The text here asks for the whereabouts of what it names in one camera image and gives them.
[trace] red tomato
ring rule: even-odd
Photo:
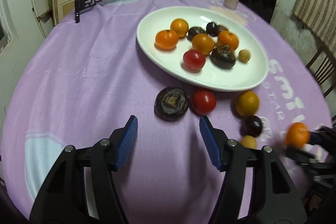
[[[190,50],[184,53],[183,62],[188,69],[200,70],[205,64],[205,55],[196,50]]]
[[[207,115],[216,107],[214,94],[206,89],[197,90],[192,98],[193,108],[199,115]]]

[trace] small yellow fruit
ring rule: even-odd
[[[247,63],[251,59],[251,53],[249,50],[241,50],[238,54],[238,60],[242,63]]]
[[[246,148],[257,149],[257,140],[250,135],[244,136],[239,143]]]
[[[239,95],[236,102],[236,112],[242,117],[252,116],[259,109],[259,98],[253,91],[246,91]]]

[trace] orange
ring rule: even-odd
[[[257,149],[257,140],[250,135],[245,135],[239,143],[246,148]]]
[[[175,19],[170,24],[170,29],[177,33],[178,37],[185,37],[189,30],[189,25],[184,19]]]
[[[238,37],[228,30],[219,33],[217,42],[219,46],[229,45],[233,51],[239,46]]]
[[[304,123],[296,122],[289,127],[285,139],[286,145],[293,145],[301,149],[306,143],[309,143],[309,141],[310,131]]]
[[[179,36],[171,30],[160,31],[155,36],[155,45],[162,50],[172,50],[176,47]]]
[[[205,33],[197,34],[191,41],[193,49],[202,52],[204,55],[208,55],[215,47],[214,41],[208,37]]]
[[[259,98],[253,91],[246,91],[238,96],[236,111],[242,117],[248,117],[257,113]]]

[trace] metal screw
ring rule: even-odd
[[[65,147],[64,151],[65,152],[71,152],[74,149],[74,147],[72,145],[68,145]]]
[[[228,141],[227,141],[227,144],[228,144],[229,146],[236,146],[236,145],[237,145],[237,141],[231,139],[231,140],[228,140]]]
[[[107,145],[109,145],[109,143],[110,143],[109,139],[102,139],[100,141],[100,145],[102,145],[102,146],[107,146]]]
[[[313,176],[313,180],[316,181],[316,182],[320,182],[321,177],[320,176]]]
[[[269,145],[266,145],[264,147],[264,151],[267,152],[267,153],[271,153],[273,151],[272,147],[270,147]]]
[[[311,164],[315,164],[315,163],[317,163],[317,159],[309,159],[309,162],[310,162]]]

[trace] wooden chair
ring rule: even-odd
[[[310,68],[313,65],[313,63],[315,63],[320,54],[322,54],[322,52],[324,52],[326,56],[322,61],[321,65],[319,66],[319,68],[316,70],[316,72],[312,72]],[[321,86],[325,81],[327,81],[333,76],[336,68],[336,60],[332,55],[332,53],[328,50],[328,48],[324,44],[321,44],[316,54],[306,65],[306,68],[311,72],[316,82]],[[336,81],[333,80],[331,86],[323,93],[323,96],[327,97],[335,87],[336,87]],[[336,115],[332,117],[332,122],[333,126],[336,126]]]

